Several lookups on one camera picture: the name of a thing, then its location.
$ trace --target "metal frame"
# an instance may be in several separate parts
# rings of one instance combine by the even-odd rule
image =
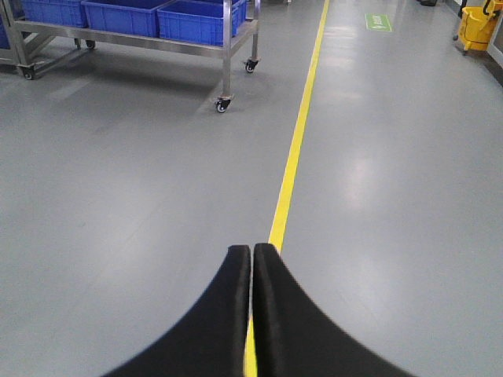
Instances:
[[[493,59],[503,68],[503,46],[498,48],[494,41],[496,37],[500,34],[503,34],[503,16],[500,16],[499,21],[494,28],[493,36],[489,41],[489,45],[487,46],[487,52],[493,57]]]
[[[109,31],[98,31],[78,27],[67,27],[53,24],[43,24],[26,20],[16,20],[9,0],[0,0],[0,16],[2,17],[9,38],[10,49],[0,49],[0,64],[16,65],[20,71],[35,69],[32,57],[45,47],[54,37],[73,38],[77,48],[79,40],[107,42],[117,45],[141,47],[144,49],[157,49],[174,53],[186,53],[201,57],[222,59],[222,95],[218,98],[224,112],[232,99],[230,86],[230,62],[232,56],[253,36],[251,57],[247,62],[247,71],[253,71],[259,62],[259,16],[260,0],[254,0],[253,18],[246,19],[239,27],[236,36],[232,37],[232,0],[223,0],[223,46],[208,46],[170,39],[150,38],[139,35],[125,35]],[[24,38],[24,34],[36,34],[34,38]]]

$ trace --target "shelf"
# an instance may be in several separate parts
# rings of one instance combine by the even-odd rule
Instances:
[[[231,56],[234,55],[246,40],[257,32],[259,22],[246,20],[238,29],[238,33],[231,39]],[[222,59],[225,50],[220,46],[198,45],[187,42],[179,42],[170,39],[151,38],[140,35],[127,35],[110,31],[82,29],[79,27],[66,27],[60,25],[43,24],[30,21],[16,21],[14,27],[18,31],[40,33],[68,38],[86,39],[95,42],[114,43],[116,45],[140,47],[143,49],[158,49],[174,53],[187,53],[202,57],[214,57]]]

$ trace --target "yellow floor line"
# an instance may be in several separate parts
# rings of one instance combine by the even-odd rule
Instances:
[[[283,239],[285,237],[286,223],[288,220],[288,211],[292,201],[293,186],[297,175],[297,166],[299,165],[300,149],[306,129],[307,116],[311,97],[313,94],[314,80],[316,79],[316,70],[318,68],[318,59],[320,57],[321,41],[325,31],[325,23],[327,13],[329,11],[330,0],[325,0],[323,12],[321,13],[320,24],[318,26],[318,34],[314,43],[313,55],[309,71],[307,72],[306,85],[302,100],[300,102],[299,114],[297,115],[296,128],[293,131],[292,143],[290,152],[285,167],[285,174],[281,183],[281,190],[277,200],[276,212],[274,213],[273,225],[269,234],[269,243],[276,247],[278,253],[281,253],[283,247]],[[244,375],[245,377],[257,377],[257,360],[255,355],[255,337],[253,334],[253,318],[248,324],[248,336],[246,338],[246,347],[244,349]]]

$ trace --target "floor marking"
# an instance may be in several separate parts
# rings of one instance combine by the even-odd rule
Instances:
[[[281,183],[281,190],[277,200],[276,212],[274,213],[273,225],[269,234],[269,243],[276,247],[278,253],[281,253],[283,247],[283,239],[285,237],[286,223],[288,220],[288,211],[292,201],[293,186],[297,175],[297,166],[299,165],[300,149],[306,129],[307,116],[309,115],[309,107],[313,94],[314,80],[316,79],[316,70],[318,68],[318,60],[320,57],[321,41],[325,31],[327,13],[329,11],[330,0],[325,0],[323,12],[321,13],[318,33],[314,43],[313,55],[309,71],[307,72],[306,85],[302,100],[300,101],[299,114],[297,115],[296,128],[293,131],[292,143],[290,152],[285,167],[285,174]],[[244,375],[245,377],[257,377],[257,360],[255,355],[255,337],[253,335],[253,318],[248,324],[248,336],[246,338],[246,346],[244,348]]]
[[[391,22],[387,18],[386,14],[365,14],[365,22],[367,23],[367,29],[376,31],[393,31],[391,27]]]

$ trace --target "stainless steel cart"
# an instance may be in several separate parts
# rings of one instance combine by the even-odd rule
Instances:
[[[222,60],[222,94],[216,100],[215,107],[217,112],[225,112],[233,99],[230,87],[230,61],[250,37],[253,37],[252,55],[246,62],[246,72],[252,73],[259,62],[260,0],[254,0],[253,6],[253,18],[247,18],[239,27],[237,35],[232,37],[232,0],[223,0],[224,35],[223,46],[220,47],[26,21],[14,16],[9,0],[0,0],[0,16],[10,44],[10,49],[0,49],[0,64],[15,65],[26,79],[32,80],[37,71],[43,68],[34,62],[33,57],[57,36],[73,38],[78,49],[80,48],[80,40],[85,40],[88,49],[93,49],[96,42],[107,42],[144,49],[213,57]]]

